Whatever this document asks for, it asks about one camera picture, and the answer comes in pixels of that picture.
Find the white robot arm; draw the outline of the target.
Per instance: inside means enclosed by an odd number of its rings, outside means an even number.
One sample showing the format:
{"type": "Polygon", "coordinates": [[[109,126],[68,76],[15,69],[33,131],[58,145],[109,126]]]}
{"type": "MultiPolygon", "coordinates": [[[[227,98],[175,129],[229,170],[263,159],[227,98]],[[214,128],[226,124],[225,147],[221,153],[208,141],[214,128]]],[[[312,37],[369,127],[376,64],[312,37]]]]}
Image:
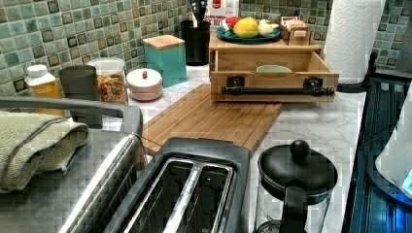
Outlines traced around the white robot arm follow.
{"type": "Polygon", "coordinates": [[[411,198],[412,169],[412,86],[409,86],[396,128],[375,160],[380,175],[411,198]]]}

